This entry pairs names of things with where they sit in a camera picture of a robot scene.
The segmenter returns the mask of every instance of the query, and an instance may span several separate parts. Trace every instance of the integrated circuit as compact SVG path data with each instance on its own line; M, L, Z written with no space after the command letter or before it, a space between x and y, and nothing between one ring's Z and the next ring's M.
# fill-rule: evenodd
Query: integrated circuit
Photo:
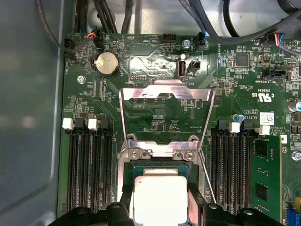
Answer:
M267 157L268 156L267 142L263 140L255 140L255 153Z
M256 184L256 188L255 188L255 195L264 200L264 201L267 201L268 200L268 188L257 183Z
M222 88L215 88L214 91L216 96L222 96Z
M248 67L249 66L249 55L248 54L237 54L236 55L236 66L237 67Z

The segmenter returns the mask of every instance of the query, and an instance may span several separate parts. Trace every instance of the capacitor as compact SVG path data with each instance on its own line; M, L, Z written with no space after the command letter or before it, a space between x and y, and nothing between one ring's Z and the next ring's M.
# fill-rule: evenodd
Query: capacitor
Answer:
M293 102L288 106L291 112L301 112L301 102Z
M233 121L236 122L242 122L243 120L245 120L245 117L242 114L235 114L233 115Z
M92 67L96 69L101 76L111 78L120 71L120 63L117 56L111 52L99 54L91 61Z

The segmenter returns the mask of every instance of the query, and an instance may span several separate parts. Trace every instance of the mounting hole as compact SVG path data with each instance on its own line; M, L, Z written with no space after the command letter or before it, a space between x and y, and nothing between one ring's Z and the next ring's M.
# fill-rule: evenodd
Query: mounting hole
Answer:
M118 208L120 208L120 207L121 207L120 204L116 204L116 205L113 206L114 209L118 209Z
M188 141L197 141L199 138L196 135L192 135L189 137Z
M87 210L85 209L81 209L77 212L78 214L86 214L87 213Z

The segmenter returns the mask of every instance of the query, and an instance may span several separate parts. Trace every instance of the screw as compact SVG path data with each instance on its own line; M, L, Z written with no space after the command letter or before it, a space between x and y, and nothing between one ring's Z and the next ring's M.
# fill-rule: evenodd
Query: screw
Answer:
M294 159L295 161L301 160L301 153L300 152L293 152L292 159Z
M210 207L211 209L213 209L213 210L216 210L216 209L217 209L217 206L214 205L214 204L210 204L209 207Z
M191 42L188 39L185 39L182 42L182 46L183 46L183 48L190 48L191 47Z
M253 215L253 212L250 211L250 210L244 210L244 213L245 213L246 215Z
M137 157L137 152L132 152L132 157L136 158Z
M84 84L86 82L86 78L83 75L80 75L79 77L77 77L77 82L79 84Z
M192 160L194 158L194 154L192 152L186 152L185 153L185 158L187 160Z

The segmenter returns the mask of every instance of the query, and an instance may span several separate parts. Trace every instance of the chip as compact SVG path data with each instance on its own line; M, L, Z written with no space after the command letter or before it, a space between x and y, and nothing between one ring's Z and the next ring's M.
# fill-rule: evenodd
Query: chip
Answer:
M261 184L258 183L256 184L255 194L258 198L264 201L268 200L268 188Z
M76 128L84 128L85 126L85 120L84 119L75 119L75 123L74 123L74 126Z
M266 141L255 140L255 152L263 156L268 156L268 144Z
M109 120L108 119L101 119L100 120L100 128L108 129L109 128Z
M237 67L248 67L249 66L249 55L248 54L237 54L236 55L236 66Z
M87 113L79 113L79 117L80 118L86 118L87 117Z
M214 91L216 96L222 96L222 88L215 88Z
M163 125L162 124L158 124L158 131L160 131L160 132L163 131Z

